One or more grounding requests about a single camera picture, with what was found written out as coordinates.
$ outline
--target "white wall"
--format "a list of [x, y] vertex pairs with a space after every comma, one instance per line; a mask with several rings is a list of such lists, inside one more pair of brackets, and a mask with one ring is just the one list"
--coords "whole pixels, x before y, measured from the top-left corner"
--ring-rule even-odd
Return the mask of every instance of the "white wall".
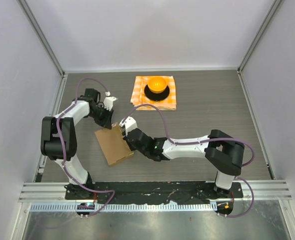
[[238, 67], [273, 0], [28, 0], [64, 70]]
[[42, 118], [60, 77], [15, 0], [0, 0], [0, 240], [40, 157]]
[[244, 72], [277, 178], [295, 202], [295, 0], [285, 0]]

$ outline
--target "orange checkered napkin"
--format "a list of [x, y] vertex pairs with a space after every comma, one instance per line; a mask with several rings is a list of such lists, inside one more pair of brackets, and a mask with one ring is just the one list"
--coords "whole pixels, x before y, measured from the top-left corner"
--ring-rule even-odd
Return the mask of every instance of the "orange checkered napkin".
[[[140, 104], [152, 104], [158, 107], [160, 110], [176, 110], [177, 109], [177, 94], [176, 84], [173, 76], [161, 76], [163, 77], [169, 87], [169, 95], [162, 101], [153, 101], [148, 99], [144, 94], [144, 88], [148, 84], [150, 78], [157, 76], [137, 76], [135, 78], [133, 93], [131, 97], [131, 103], [136, 107]], [[150, 106], [142, 106], [137, 110], [155, 110]]]

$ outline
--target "yellow bowl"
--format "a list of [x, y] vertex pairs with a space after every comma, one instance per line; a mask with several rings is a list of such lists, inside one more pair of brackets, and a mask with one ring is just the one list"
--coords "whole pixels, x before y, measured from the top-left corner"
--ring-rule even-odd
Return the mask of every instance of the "yellow bowl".
[[151, 90], [152, 93], [160, 94], [167, 88], [167, 81], [161, 76], [151, 77], [147, 86]]

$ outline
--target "brown box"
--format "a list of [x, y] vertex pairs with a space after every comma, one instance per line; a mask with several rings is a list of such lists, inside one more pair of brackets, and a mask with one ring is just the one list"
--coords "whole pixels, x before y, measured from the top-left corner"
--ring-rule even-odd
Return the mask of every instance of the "brown box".
[[95, 132], [107, 164], [112, 167], [133, 156], [128, 144], [123, 140], [120, 126], [115, 123], [112, 129], [103, 128]]

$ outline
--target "gray table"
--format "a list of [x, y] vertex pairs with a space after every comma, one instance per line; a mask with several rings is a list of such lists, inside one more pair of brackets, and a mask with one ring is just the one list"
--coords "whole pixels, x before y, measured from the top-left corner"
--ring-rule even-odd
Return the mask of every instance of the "gray table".
[[[109, 88], [115, 103], [113, 122], [119, 122], [133, 107], [130, 98], [136, 76], [174, 76], [177, 109], [164, 111], [172, 138], [196, 138], [207, 135], [212, 129], [251, 143], [256, 149], [255, 161], [242, 170], [247, 180], [267, 180], [270, 175], [251, 119], [246, 99], [235, 70], [218, 71], [164, 71], [164, 72], [111, 72], [69, 74], [60, 110], [65, 109], [75, 97], [81, 78], [101, 80]], [[94, 81], [83, 82], [79, 95], [85, 88], [95, 88], [104, 93]], [[156, 111], [136, 111], [138, 127], [151, 137], [164, 137], [162, 120]], [[76, 126], [77, 155], [94, 181], [189, 181], [214, 180], [216, 169], [206, 159], [180, 158], [154, 162], [139, 152], [116, 166], [109, 167], [95, 136], [99, 130], [91, 118]], [[246, 149], [244, 161], [251, 157]], [[62, 169], [51, 160], [45, 165], [42, 182], [67, 182]]]

